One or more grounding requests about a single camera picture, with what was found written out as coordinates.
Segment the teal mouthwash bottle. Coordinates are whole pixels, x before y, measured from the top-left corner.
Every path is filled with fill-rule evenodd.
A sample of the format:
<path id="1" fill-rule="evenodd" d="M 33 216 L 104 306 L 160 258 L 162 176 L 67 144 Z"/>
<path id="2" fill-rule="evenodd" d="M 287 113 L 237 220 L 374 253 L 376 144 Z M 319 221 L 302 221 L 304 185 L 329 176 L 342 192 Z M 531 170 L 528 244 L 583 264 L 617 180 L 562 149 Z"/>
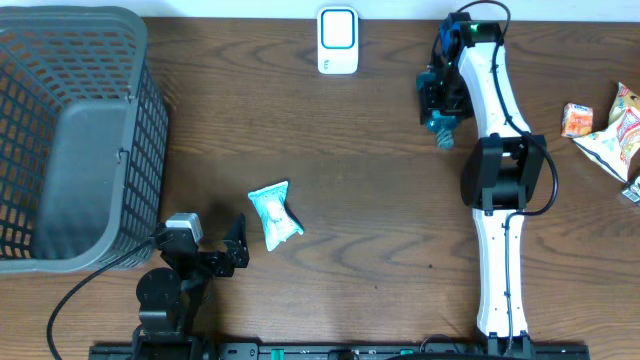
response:
<path id="1" fill-rule="evenodd" d="M 450 150 L 455 144 L 454 130 L 458 121 L 445 113 L 443 82 L 434 71 L 425 71 L 416 77 L 420 102 L 420 123 L 436 136 L 440 149 Z"/>

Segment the small orange box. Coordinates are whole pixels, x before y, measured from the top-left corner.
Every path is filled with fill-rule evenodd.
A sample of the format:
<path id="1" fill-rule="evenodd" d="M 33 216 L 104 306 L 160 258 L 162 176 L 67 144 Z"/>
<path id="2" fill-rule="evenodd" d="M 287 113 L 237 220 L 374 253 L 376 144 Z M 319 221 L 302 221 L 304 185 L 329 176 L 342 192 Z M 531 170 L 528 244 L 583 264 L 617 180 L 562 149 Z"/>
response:
<path id="1" fill-rule="evenodd" d="M 577 138 L 588 135 L 593 129 L 593 109 L 587 106 L 568 103 L 564 107 L 561 135 Z"/>

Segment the yellow snack bag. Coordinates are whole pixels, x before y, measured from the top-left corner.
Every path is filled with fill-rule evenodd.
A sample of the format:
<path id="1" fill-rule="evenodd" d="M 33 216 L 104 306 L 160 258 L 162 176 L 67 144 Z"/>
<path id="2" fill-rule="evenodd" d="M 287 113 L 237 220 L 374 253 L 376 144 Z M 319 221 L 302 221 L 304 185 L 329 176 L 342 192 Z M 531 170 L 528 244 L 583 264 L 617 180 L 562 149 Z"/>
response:
<path id="1" fill-rule="evenodd" d="M 619 83 L 607 128 L 573 142 L 614 178 L 627 182 L 631 160 L 639 150 L 639 96 Z"/>

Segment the light teal candy packet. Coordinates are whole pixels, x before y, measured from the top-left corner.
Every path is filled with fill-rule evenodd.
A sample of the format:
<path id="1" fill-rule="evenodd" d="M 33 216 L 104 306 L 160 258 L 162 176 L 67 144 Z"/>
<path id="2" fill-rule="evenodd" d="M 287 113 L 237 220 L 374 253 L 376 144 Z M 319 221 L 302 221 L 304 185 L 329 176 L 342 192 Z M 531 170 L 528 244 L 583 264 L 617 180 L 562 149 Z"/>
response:
<path id="1" fill-rule="evenodd" d="M 266 248 L 269 252 L 292 235 L 303 235 L 304 229 L 286 208 L 289 181 L 266 186 L 248 193 L 262 223 Z"/>

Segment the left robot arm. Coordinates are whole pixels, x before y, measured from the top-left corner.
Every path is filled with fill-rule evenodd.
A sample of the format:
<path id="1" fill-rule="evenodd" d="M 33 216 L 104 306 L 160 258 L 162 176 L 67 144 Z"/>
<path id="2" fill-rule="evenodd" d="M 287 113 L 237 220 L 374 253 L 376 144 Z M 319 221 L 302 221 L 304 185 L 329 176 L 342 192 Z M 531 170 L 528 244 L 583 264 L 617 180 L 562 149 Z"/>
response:
<path id="1" fill-rule="evenodd" d="M 151 244 L 167 266 L 147 272 L 138 282 L 140 326 L 136 329 L 131 357 L 153 359 L 216 359 L 209 340 L 194 335 L 193 321 L 209 282 L 231 277 L 248 266 L 246 218 L 238 215 L 223 238 L 224 251 L 199 249 L 203 237 L 195 213 L 176 213 L 150 235 Z"/>

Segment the small dark green box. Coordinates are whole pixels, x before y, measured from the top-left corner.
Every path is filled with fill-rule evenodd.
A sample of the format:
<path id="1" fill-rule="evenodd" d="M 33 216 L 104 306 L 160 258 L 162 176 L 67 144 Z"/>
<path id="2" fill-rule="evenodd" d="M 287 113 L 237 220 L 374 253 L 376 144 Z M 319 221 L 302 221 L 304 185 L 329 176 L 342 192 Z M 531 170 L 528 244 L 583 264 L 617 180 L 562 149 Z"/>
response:
<path id="1" fill-rule="evenodd" d="M 628 200 L 636 204 L 640 205 L 640 175 L 637 174 L 630 178 L 621 190 L 621 194 L 626 197 Z"/>

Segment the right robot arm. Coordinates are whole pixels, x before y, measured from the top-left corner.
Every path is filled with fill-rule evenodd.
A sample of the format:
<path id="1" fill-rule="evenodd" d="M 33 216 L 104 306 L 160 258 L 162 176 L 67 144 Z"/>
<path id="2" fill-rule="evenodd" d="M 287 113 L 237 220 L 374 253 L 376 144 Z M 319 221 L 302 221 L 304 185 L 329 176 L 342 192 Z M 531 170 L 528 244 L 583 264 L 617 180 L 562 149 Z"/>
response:
<path id="1" fill-rule="evenodd" d="M 439 25 L 426 71 L 416 78 L 420 122 L 439 147 L 450 149 L 459 124 L 474 118 L 478 141 L 460 180 L 463 203 L 472 211 L 479 242 L 479 342 L 453 344 L 455 355 L 489 359 L 534 359 L 521 289 L 521 232 L 532 216 L 543 164 L 551 161 L 546 140 L 519 112 L 505 64 L 508 27 L 476 21 L 467 7 Z"/>

